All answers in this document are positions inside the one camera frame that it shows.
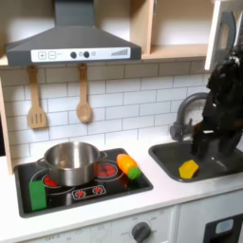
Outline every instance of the toy vegetable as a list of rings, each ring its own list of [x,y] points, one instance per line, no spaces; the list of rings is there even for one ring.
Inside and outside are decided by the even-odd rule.
[[[130,178],[136,179],[140,177],[141,171],[137,163],[128,155],[119,154],[117,157],[119,168]]]

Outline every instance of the cabinet door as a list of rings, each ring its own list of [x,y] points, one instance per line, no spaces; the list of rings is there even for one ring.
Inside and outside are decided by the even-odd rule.
[[[242,201],[241,190],[182,204],[179,209],[176,242],[202,243],[206,224],[242,214]]]
[[[242,0],[215,1],[205,69],[226,57],[239,33],[243,10]]]

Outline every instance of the stainless steel pot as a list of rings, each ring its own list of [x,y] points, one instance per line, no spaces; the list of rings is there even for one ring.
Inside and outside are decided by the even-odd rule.
[[[97,163],[105,159],[105,152],[91,144],[75,141],[49,148],[37,164],[47,168],[50,178],[57,184],[78,186],[92,180],[97,175]]]

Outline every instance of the wooden spatula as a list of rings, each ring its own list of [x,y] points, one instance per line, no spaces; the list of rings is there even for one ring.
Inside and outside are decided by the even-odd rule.
[[[81,99],[77,107],[77,115],[81,122],[90,122],[91,108],[87,102],[87,65],[78,65],[80,70]]]
[[[37,73],[37,66],[28,67],[28,75],[30,79],[30,93],[32,99],[32,108],[28,112],[28,125],[30,126],[30,128],[45,127],[47,124],[46,114],[39,104]]]

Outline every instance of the stovetop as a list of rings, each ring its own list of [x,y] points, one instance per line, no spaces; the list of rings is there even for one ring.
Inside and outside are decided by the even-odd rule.
[[[113,149],[105,152],[108,155],[108,159],[99,162],[97,177],[86,185],[76,187],[57,185],[48,176],[47,169],[38,167],[35,162],[16,166],[15,180],[20,216],[32,217],[49,214],[153,189],[153,185],[143,173],[138,179],[130,180],[119,169],[116,158],[118,154],[127,154],[125,150]],[[28,184],[37,180],[42,180],[45,185],[47,207],[33,211]]]

